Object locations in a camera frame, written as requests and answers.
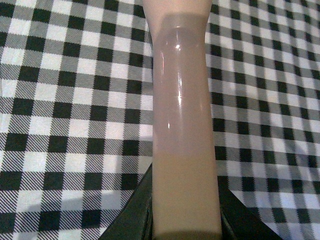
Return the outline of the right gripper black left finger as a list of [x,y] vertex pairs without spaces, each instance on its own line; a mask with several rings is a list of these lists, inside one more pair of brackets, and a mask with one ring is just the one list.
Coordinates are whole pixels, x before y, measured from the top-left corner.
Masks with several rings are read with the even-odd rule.
[[152,238],[152,166],[149,166],[120,214],[99,239],[151,240]]

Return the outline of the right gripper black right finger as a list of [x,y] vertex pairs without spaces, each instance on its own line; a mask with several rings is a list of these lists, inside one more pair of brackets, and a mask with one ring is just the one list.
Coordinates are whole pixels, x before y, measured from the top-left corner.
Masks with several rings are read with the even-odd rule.
[[223,240],[280,239],[229,190],[226,176],[218,177],[218,191]]

